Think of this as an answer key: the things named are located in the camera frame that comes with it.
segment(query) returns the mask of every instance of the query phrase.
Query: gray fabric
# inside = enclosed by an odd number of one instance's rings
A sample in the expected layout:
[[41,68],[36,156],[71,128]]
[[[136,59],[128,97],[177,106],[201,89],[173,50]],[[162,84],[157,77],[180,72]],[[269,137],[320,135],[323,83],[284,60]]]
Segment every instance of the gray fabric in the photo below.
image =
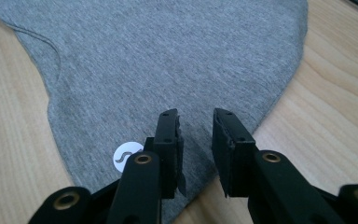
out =
[[307,7],[0,0],[0,19],[45,81],[50,126],[76,185],[96,191],[120,178],[116,148],[143,144],[158,114],[178,108],[187,198],[163,202],[163,221],[171,222],[215,177],[213,109],[235,112],[252,133],[279,99],[302,56]]

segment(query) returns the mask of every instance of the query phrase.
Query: logo sticker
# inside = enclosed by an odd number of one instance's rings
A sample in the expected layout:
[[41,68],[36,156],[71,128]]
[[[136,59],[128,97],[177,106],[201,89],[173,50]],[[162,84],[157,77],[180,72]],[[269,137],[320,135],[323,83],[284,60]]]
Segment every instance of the logo sticker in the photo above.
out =
[[137,142],[128,142],[119,146],[115,154],[113,154],[113,164],[116,169],[123,173],[124,166],[126,165],[127,159],[133,153],[137,153],[144,150],[144,146]]

